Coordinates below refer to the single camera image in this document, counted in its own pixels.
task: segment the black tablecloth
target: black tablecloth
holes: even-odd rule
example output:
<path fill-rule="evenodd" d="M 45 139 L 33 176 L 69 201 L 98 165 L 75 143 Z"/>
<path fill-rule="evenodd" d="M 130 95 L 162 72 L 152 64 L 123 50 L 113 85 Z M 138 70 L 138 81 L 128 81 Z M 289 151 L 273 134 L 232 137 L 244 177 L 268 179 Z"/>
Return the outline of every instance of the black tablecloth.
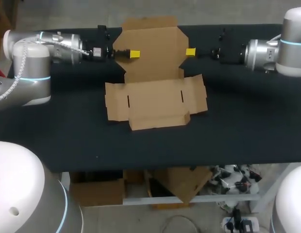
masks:
<path fill-rule="evenodd" d="M 190 46 L 218 45 L 224 26 L 181 26 Z M 236 40 L 270 39 L 280 25 L 230 25 Z M 95 29 L 66 29 L 82 38 Z M 120 28 L 109 29 L 112 41 Z M 301 162 L 301 79 L 252 73 L 209 59 L 188 59 L 186 76 L 203 74 L 208 112 L 186 126 L 132 132 L 108 122 L 104 82 L 123 82 L 114 62 L 52 65 L 47 104 L 0 113 L 0 141 L 32 150 L 51 171 Z"/>

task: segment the concrete floor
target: concrete floor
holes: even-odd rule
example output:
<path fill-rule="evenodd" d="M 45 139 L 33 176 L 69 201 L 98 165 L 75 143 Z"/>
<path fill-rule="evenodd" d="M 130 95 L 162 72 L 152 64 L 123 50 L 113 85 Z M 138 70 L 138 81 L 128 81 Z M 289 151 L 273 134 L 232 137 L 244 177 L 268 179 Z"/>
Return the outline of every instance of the concrete floor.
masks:
<path fill-rule="evenodd" d="M 259 219 L 261 233 L 269 229 L 272 203 Z M 153 210 L 149 206 L 106 206 L 84 208 L 84 233 L 160 233 L 167 218 L 183 215 L 190 218 L 201 233 L 223 233 L 220 223 L 227 214 L 215 203 L 197 203 L 191 208 L 178 210 Z M 186 219 L 171 221 L 165 233 L 195 233 L 195 228 Z"/>
<path fill-rule="evenodd" d="M 19 30 L 93 28 L 98 24 L 119 27 L 127 17 L 175 15 L 179 24 L 281 23 L 284 13 L 301 6 L 301 0 L 25 0 L 17 17 Z M 0 68 L 9 68 L 0 61 Z M 260 225 L 269 227 L 272 203 L 257 214 Z M 202 233 L 220 233 L 226 214 L 215 203 L 192 208 L 155 211 L 149 206 L 84 208 L 85 233 L 159 233 L 173 215 L 191 218 Z M 166 233 L 193 233 L 194 228 L 175 220 Z"/>

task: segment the wire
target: wire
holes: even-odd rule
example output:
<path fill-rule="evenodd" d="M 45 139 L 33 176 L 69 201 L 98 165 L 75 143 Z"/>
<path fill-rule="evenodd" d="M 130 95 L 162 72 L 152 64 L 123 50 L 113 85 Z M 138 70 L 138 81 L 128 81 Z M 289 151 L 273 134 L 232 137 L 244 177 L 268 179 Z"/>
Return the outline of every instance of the wire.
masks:
<path fill-rule="evenodd" d="M 170 223 L 174 218 L 176 218 L 176 217 L 181 217 L 181 218 L 183 218 L 183 219 L 186 219 L 188 222 L 190 222 L 190 223 L 194 226 L 196 233 L 200 233 L 200 230 L 199 230 L 198 226 L 193 222 L 193 220 L 191 220 L 190 218 L 185 217 L 185 216 L 183 216 L 183 215 L 174 215 L 174 216 L 172 216 L 172 217 L 167 218 L 167 219 L 165 220 L 165 222 L 164 222 L 164 225 L 163 225 L 163 227 L 162 227 L 160 233 L 164 233 L 165 230 L 167 229 L 169 223 Z"/>
<path fill-rule="evenodd" d="M 280 39 L 280 37 L 281 37 L 281 34 L 279 34 L 279 35 L 275 36 L 274 38 L 272 38 L 272 39 L 271 39 L 271 40 L 269 40 L 269 41 L 273 41 L 273 40 L 279 40 L 279 39 Z"/>
<path fill-rule="evenodd" d="M 21 75 L 23 73 L 24 67 L 25 67 L 25 61 L 26 61 L 26 57 L 28 55 L 28 48 L 27 48 L 27 43 L 26 43 L 26 39 L 22 40 L 23 41 L 23 51 L 22 51 L 22 60 L 21 60 L 21 65 L 20 65 L 20 69 L 19 69 L 19 73 L 16 76 L 13 84 L 10 86 L 10 88 L 5 91 L 3 94 L 0 95 L 0 101 L 4 100 L 7 98 L 7 96 L 9 96 L 11 94 L 11 92 L 15 89 L 15 87 L 17 86 L 18 82 L 20 81 Z"/>
<path fill-rule="evenodd" d="M 232 216 L 232 217 L 228 220 L 228 222 L 225 223 L 225 225 L 224 225 L 224 227 L 223 227 L 224 232 L 226 232 L 226 231 L 225 231 L 225 226 L 227 225 L 227 223 L 229 223 L 229 222 L 233 219 L 233 217 L 234 217 L 234 216 Z"/>
<path fill-rule="evenodd" d="M 20 81 L 20 78 L 21 78 L 21 75 L 23 73 L 23 70 L 25 68 L 25 62 L 26 62 L 26 58 L 27 58 L 27 55 L 28 55 L 28 48 L 27 48 L 27 44 L 28 43 L 33 43 L 33 42 L 45 42 L 45 43 L 50 43 L 50 44 L 55 44 L 55 45 L 59 45 L 61 47 L 64 47 L 64 48 L 67 48 L 67 49 L 70 49 L 72 51 L 76 51 L 78 53 L 82 53 L 86 56 L 89 56 L 90 54 L 85 51 L 85 50 L 82 50 L 82 49 L 77 49 L 77 48 L 74 48 L 72 46 L 69 46 L 69 45 L 66 45 L 66 44 L 63 44 L 61 42 L 58 42 L 58 41 L 45 41 L 45 40 L 41 40 L 37 37 L 30 37 L 30 38 L 25 38 L 23 40 L 20 40 L 18 41 L 19 42 L 23 42 L 23 51 L 22 51 L 22 59 L 21 59 L 21 65 L 20 65 L 20 69 L 19 69 L 19 72 L 18 72 L 18 75 L 15 77 L 15 80 L 13 82 L 13 84 L 10 86 L 10 88 L 5 91 L 3 94 L 0 95 L 0 101 L 1 100 L 4 100 L 7 98 L 7 96 L 9 96 L 12 91 L 16 88 L 16 86 L 18 85 L 19 81 Z"/>
<path fill-rule="evenodd" d="M 84 54 L 84 55 L 86 55 L 86 56 L 89 56 L 89 55 L 90 55 L 90 53 L 87 52 L 87 51 L 85 51 L 85 50 L 78 49 L 78 48 L 74 48 L 74 47 L 72 47 L 72 46 L 70 46 L 70 45 L 66 45 L 66 44 L 63 44 L 63 43 L 58 42 L 58 41 L 53 41 L 53 40 L 52 40 L 52 41 L 47 41 L 47 40 L 42 40 L 42 39 L 37 39 L 37 38 L 36 38 L 36 41 L 38 41 L 38 42 L 44 42 L 44 43 L 48 43 L 48 44 L 59 45 L 59 46 L 61 46 L 61 47 L 70 49 L 70 50 L 72 50 L 72 51 L 75 51 L 75 52 L 78 52 L 78 53 L 82 53 L 82 54 Z"/>

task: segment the yellow block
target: yellow block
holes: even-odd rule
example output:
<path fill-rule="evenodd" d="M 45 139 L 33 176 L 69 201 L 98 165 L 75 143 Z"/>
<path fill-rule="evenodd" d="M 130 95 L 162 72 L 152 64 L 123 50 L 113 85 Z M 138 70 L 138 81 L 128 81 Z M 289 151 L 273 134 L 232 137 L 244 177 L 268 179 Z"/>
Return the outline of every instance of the yellow block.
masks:
<path fill-rule="evenodd" d="M 195 56 L 195 55 L 196 55 L 196 48 L 186 49 L 186 56 Z"/>
<path fill-rule="evenodd" d="M 130 50 L 130 58 L 139 58 L 139 57 L 140 57 L 140 51 Z"/>

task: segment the coiled cable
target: coiled cable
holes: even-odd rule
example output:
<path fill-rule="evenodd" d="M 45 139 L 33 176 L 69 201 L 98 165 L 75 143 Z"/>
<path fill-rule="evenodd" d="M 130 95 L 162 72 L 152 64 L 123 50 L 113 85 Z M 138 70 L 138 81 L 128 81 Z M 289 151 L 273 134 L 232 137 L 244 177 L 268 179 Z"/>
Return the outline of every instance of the coiled cable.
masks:
<path fill-rule="evenodd" d="M 39 39 L 37 37 L 26 38 L 26 39 L 18 41 L 18 43 L 20 43 L 20 42 L 21 43 L 23 42 L 23 50 L 22 50 L 22 59 L 21 59 L 21 65 L 20 65 L 20 69 L 19 69 L 18 75 L 15 77 L 15 80 L 14 80 L 13 84 L 10 86 L 10 88 L 7 91 L 5 91 L 3 94 L 0 95 L 0 101 L 6 99 L 12 93 L 12 91 L 16 88 L 16 86 L 18 85 L 18 83 L 20 81 L 21 75 L 22 75 L 22 73 L 24 71 L 24 68 L 25 68 L 26 58 L 27 58 L 27 55 L 28 55 L 28 48 L 27 48 L 27 44 L 28 43 L 44 42 L 44 43 L 48 43 L 48 44 L 59 45 L 61 47 L 67 48 L 69 50 L 72 50 L 72 51 L 75 51 L 75 52 L 78 52 L 78 53 L 82 53 L 82 54 L 84 54 L 86 56 L 90 55 L 90 53 L 87 52 L 87 51 L 85 51 L 85 50 L 74 48 L 72 46 L 63 44 L 63 43 L 58 42 L 58 41 L 41 40 L 41 39 Z"/>

